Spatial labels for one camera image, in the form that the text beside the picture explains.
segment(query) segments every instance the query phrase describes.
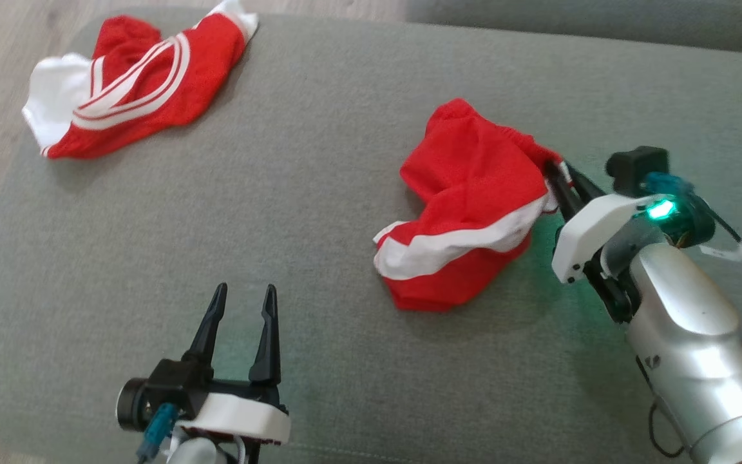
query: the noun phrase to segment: white cable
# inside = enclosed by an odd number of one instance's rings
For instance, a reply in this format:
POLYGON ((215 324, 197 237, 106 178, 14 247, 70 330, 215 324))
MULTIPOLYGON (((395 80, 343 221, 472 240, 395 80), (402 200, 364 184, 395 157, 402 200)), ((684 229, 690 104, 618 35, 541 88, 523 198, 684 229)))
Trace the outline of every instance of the white cable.
POLYGON ((236 443, 236 464, 246 464, 247 456, 245 456, 245 442, 242 441, 242 437, 239 435, 234 435, 233 441, 236 443))
POLYGON ((704 255, 714 256, 715 258, 727 259, 729 261, 742 261, 742 241, 737 244, 737 249, 727 251, 722 249, 713 249, 713 247, 700 246, 700 251, 704 255))

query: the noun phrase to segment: red fabric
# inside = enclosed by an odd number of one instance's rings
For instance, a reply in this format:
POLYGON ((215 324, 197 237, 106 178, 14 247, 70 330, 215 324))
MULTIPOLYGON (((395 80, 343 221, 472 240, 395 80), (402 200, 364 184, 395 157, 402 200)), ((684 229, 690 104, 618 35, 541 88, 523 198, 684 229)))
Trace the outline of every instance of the red fabric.
MULTIPOLYGON (((247 41, 239 28, 220 13, 209 15, 195 28, 182 32, 182 35, 188 47, 181 46, 177 50, 177 46, 170 46, 146 64, 141 64, 139 61, 148 50, 161 46, 159 30, 126 15, 105 21, 93 53, 94 60, 104 57, 103 91, 93 94, 94 85, 91 85, 91 100, 77 108, 68 132, 58 143, 45 149, 44 155, 48 158, 97 158, 169 126, 189 124, 203 114, 230 69, 239 61, 247 41), (187 70, 181 79, 171 75, 174 59, 180 62, 185 59, 187 62, 187 70), (135 80, 124 76, 126 80, 116 82, 135 66, 141 68, 135 80), (133 82, 130 91, 105 111, 93 114, 97 111, 98 102, 104 103, 109 98, 111 88, 121 82, 133 82), (153 99, 167 95, 169 90, 173 90, 171 87, 176 90, 167 98, 167 102, 153 112, 145 111, 146 97, 153 99), (140 112, 139 108, 142 108, 142 114, 130 121, 120 122, 115 122, 115 117, 105 117, 124 112, 115 111, 116 106, 123 105, 127 106, 124 111, 136 108, 140 112), (97 125, 100 124, 98 121, 102 121, 103 124, 100 127, 82 127, 85 126, 82 119, 95 121, 97 125)), ((93 68, 91 78, 98 80, 93 68)))
MULTIPOLYGON (((390 238, 409 246, 418 235, 494 224, 547 196, 542 167, 548 160, 562 162, 532 136, 487 121, 464 100, 440 106, 428 121, 424 140, 400 170, 408 187, 424 200, 425 209, 418 220, 383 235, 377 249, 382 250, 390 238)), ((474 247, 430 275, 404 280, 383 275, 383 279, 398 308, 447 311, 477 296, 528 248, 530 237, 517 241, 517 246, 502 253, 474 247)), ((375 262, 385 258, 380 253, 375 262)))

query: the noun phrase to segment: gray upholstery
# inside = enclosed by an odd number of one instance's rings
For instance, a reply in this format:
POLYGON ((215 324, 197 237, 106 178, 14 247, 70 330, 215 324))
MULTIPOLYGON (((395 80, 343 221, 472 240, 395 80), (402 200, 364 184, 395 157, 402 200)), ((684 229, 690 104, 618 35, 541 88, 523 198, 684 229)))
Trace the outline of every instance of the gray upholstery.
MULTIPOLYGON (((165 33, 203 14, 133 13, 165 33)), ((469 305, 392 306, 371 238, 420 211, 398 168, 453 97, 600 182, 610 152, 668 147, 742 231, 740 53, 266 15, 192 126, 83 162, 24 138, 0 190, 0 443, 132 461, 121 385, 180 356, 223 281, 215 367, 247 375, 274 282, 294 426, 265 463, 661 462, 622 330, 551 273, 557 217, 469 305)), ((692 254, 742 311, 742 264, 692 254)))
POLYGON ((742 0, 409 0, 419 23, 742 51, 742 0))

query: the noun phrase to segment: teal connector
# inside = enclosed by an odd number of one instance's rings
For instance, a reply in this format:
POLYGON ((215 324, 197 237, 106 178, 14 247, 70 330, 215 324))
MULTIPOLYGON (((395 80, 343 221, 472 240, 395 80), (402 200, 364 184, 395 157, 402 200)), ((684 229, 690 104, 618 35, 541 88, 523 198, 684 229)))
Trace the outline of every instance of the teal connector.
POLYGON ((139 458, 138 464, 153 462, 156 459, 157 454, 159 454, 159 448, 162 446, 162 441, 171 434, 171 430, 173 430, 173 426, 178 418, 179 411, 173 403, 165 403, 159 406, 156 414, 153 415, 153 419, 151 419, 151 422, 148 423, 145 429, 142 444, 136 450, 136 456, 139 458))

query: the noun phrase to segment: green led light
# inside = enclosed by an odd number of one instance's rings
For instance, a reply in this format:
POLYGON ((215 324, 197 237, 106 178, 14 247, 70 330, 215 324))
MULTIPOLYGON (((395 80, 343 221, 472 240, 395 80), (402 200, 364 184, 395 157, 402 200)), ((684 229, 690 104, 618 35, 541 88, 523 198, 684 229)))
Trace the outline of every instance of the green led light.
POLYGON ((654 206, 649 206, 649 208, 645 210, 653 220, 666 219, 675 211, 677 211, 677 206, 675 206, 671 200, 662 200, 662 202, 657 203, 654 206))

